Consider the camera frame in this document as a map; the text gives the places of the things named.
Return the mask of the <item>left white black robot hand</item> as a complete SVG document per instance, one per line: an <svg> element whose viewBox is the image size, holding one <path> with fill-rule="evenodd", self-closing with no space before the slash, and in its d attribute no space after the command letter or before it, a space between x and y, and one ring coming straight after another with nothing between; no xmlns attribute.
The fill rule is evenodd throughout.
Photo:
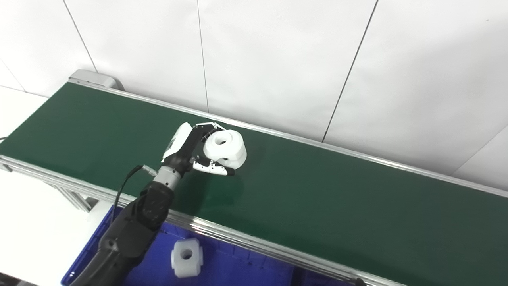
<svg viewBox="0 0 508 286"><path fill-rule="evenodd" d="M194 156L199 143L205 143L214 133L225 131L216 122L205 122L191 126L185 122L180 125L163 154L161 166L171 167L180 176L191 170L221 176L234 176L233 168L224 166L208 157Z"/></svg>

